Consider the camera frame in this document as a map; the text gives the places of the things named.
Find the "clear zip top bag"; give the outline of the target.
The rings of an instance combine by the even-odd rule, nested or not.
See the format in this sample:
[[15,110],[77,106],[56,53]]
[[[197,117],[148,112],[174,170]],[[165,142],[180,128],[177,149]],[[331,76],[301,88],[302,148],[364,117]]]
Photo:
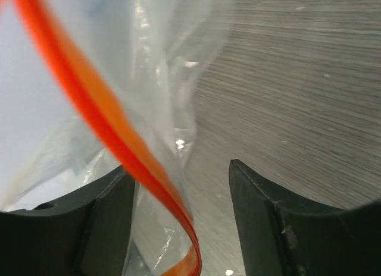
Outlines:
[[121,275],[199,275],[183,189],[193,93],[233,0],[1,0],[1,213],[122,167],[135,181]]

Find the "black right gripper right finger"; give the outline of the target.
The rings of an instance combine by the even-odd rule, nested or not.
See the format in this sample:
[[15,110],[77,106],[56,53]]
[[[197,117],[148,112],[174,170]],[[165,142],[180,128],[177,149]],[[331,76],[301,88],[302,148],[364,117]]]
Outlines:
[[379,275],[380,201],[340,209],[298,195],[238,159],[229,185],[247,275]]

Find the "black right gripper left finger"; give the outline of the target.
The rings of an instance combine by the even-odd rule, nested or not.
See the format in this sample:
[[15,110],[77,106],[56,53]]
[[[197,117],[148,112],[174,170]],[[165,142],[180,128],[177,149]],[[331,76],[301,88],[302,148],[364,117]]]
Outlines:
[[118,167],[31,211],[1,213],[1,275],[121,275],[134,196]]

